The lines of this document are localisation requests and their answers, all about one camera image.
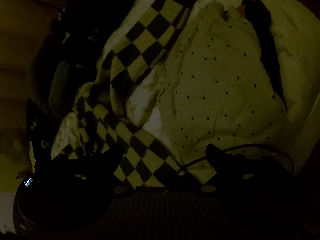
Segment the black white checkered garment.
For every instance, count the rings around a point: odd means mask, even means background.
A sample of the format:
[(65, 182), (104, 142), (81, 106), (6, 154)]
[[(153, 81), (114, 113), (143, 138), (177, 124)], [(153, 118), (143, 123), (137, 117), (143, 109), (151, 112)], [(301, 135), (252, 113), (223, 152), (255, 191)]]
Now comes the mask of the black white checkered garment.
[(169, 155), (154, 136), (128, 124), (127, 102), (168, 57), (198, 0), (139, 0), (105, 44), (97, 78), (84, 84), (55, 139), (51, 158), (82, 159), (116, 152), (123, 159), (114, 172), (127, 189), (199, 189), (201, 181)]

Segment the small lit screen device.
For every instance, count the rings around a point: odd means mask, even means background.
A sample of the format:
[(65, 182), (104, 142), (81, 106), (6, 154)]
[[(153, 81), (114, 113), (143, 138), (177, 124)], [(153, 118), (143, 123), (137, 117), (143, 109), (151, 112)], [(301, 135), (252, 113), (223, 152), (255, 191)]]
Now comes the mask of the small lit screen device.
[(28, 178), (23, 181), (25, 187), (28, 187), (32, 182), (33, 182), (32, 178)]

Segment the white polka dot garment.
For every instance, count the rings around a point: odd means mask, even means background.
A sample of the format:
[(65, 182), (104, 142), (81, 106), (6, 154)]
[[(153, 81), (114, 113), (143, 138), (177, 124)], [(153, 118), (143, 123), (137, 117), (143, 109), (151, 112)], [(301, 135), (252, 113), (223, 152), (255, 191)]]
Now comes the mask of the white polka dot garment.
[(159, 112), (175, 159), (201, 181), (216, 174), (208, 144), (224, 150), (271, 142), (286, 109), (260, 61), (253, 26), (219, 2), (188, 23), (166, 60)]

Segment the white bed sheet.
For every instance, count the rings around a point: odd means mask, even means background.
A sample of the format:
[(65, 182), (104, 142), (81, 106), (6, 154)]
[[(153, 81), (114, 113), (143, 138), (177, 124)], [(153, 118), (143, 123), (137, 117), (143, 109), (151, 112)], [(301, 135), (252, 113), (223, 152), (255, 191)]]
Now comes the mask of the white bed sheet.
[[(212, 2), (221, 3), (224, 10), (228, 11), (230, 7), (236, 8), (240, 1), (198, 0), (190, 11), (188, 23)], [(319, 138), (319, 21), (295, 0), (263, 1), (271, 11), (271, 32), (287, 103), (283, 133), (263, 146), (276, 146), (283, 150), (292, 158), (295, 169), (298, 170), (305, 164)], [(127, 123), (133, 124), (139, 132), (146, 132), (148, 136), (157, 138), (160, 145), (175, 159), (169, 139), (163, 132), (159, 112), (166, 60), (167, 57), (149, 72), (149, 77), (143, 80), (128, 100)], [(231, 150), (230, 153), (255, 153), (259, 145)]]

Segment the dark garment strip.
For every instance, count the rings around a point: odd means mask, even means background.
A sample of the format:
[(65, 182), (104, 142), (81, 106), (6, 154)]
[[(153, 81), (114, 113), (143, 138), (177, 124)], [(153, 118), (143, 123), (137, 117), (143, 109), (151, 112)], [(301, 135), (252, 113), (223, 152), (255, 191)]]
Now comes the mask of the dark garment strip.
[(285, 109), (287, 109), (278, 54), (271, 32), (270, 11), (261, 0), (243, 0), (236, 10), (253, 26), (261, 48), (260, 61), (268, 74), (273, 91), (280, 97)]

